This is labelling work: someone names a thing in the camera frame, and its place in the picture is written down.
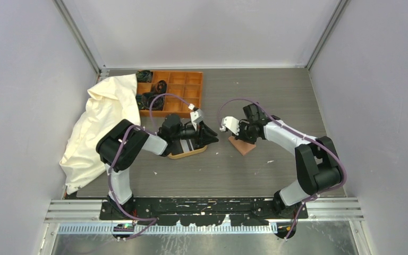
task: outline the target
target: reflective floor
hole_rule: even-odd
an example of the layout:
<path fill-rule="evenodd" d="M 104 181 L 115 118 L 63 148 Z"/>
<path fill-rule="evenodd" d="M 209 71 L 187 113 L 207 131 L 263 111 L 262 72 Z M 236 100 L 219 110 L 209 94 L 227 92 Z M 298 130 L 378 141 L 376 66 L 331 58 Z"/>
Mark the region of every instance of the reflective floor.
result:
<path fill-rule="evenodd" d="M 285 242 L 271 234 L 145 235 L 116 242 L 111 235 L 58 235 L 52 254 L 358 254 L 349 222 L 302 222 Z"/>

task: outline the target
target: white cloth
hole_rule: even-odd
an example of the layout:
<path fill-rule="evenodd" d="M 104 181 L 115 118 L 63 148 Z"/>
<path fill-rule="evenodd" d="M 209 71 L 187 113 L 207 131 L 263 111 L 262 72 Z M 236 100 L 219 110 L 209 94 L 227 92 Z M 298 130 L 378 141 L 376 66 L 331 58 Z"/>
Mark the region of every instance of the white cloth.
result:
<path fill-rule="evenodd" d="M 122 119 L 140 125 L 135 74 L 109 77 L 88 90 L 91 98 L 73 128 L 60 166 L 66 174 L 66 192 L 84 187 L 105 171 L 96 144 Z"/>

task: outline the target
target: orange compartment tray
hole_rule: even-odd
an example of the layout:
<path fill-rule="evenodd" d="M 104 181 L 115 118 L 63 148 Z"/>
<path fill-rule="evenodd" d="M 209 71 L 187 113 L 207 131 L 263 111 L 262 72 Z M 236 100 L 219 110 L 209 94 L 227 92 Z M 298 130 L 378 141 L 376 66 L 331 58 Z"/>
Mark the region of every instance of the orange compartment tray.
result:
<path fill-rule="evenodd" d="M 201 108 L 202 98 L 202 72 L 180 72 L 180 71 L 152 71 L 152 82 L 138 82 L 137 94 L 150 92 L 151 88 L 159 81 L 166 81 L 166 92 L 182 97 L 185 101 Z M 139 110 L 140 116 L 149 116 L 149 110 Z M 166 96 L 163 110 L 153 110 L 154 117 L 165 117 L 176 113 L 181 118 L 190 118 L 191 110 L 179 99 Z"/>

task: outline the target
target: gray wall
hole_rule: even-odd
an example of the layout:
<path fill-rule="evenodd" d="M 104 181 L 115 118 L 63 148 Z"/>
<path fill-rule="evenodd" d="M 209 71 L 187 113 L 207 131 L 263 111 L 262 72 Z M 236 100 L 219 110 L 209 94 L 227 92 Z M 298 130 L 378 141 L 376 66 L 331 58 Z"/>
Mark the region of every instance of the gray wall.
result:
<path fill-rule="evenodd" d="M 408 254 L 408 1 L 351 1 L 311 77 L 379 254 Z"/>
<path fill-rule="evenodd" d="M 338 0 L 68 0 L 107 67 L 305 66 Z"/>
<path fill-rule="evenodd" d="M 36 254 L 96 75 L 52 1 L 0 1 L 0 254 Z"/>

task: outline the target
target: wood grain surface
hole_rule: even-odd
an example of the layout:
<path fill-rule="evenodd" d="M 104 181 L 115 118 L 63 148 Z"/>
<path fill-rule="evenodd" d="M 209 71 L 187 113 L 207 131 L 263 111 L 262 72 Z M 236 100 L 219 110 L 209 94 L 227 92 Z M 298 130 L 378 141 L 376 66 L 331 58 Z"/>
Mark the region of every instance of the wood grain surface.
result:
<path fill-rule="evenodd" d="M 218 130 L 216 119 L 221 105 L 236 97 L 259 102 L 269 114 L 309 135 L 325 135 L 320 111 L 306 69 L 204 69 L 202 110 L 205 123 L 218 133 L 220 142 L 203 153 L 172 160 L 140 152 L 131 166 L 131 188 L 136 197 L 249 197 L 273 194 L 296 180 L 295 159 L 280 146 L 258 140 L 257 147 L 242 156 L 228 141 L 229 133 Z M 113 70 L 110 76 L 135 73 Z M 247 102 L 232 102 L 221 118 L 244 118 Z M 150 130 L 150 119 L 142 117 Z M 155 118 L 156 126 L 163 119 Z M 77 192 L 78 197 L 104 197 L 108 192 L 106 175 Z M 325 193 L 344 196 L 343 189 Z"/>

